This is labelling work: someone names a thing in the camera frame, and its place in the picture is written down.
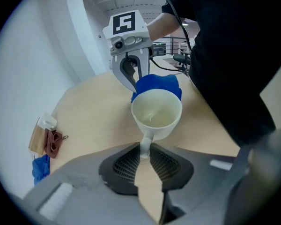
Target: wooden table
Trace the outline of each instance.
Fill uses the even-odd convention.
[[[155,58],[157,64],[171,68],[169,63]],[[157,141],[159,145],[236,156],[239,147],[227,134],[213,111],[191,80],[179,72],[157,68],[151,63],[151,73],[176,74],[182,89],[182,116],[172,134]],[[51,159],[51,172],[73,158],[126,143],[139,142],[142,133],[131,114],[132,92],[113,75],[106,72],[90,78],[65,92],[53,116],[57,130],[68,135],[56,159]],[[158,220],[162,203],[161,182],[148,161],[142,161],[135,184],[141,203]]]

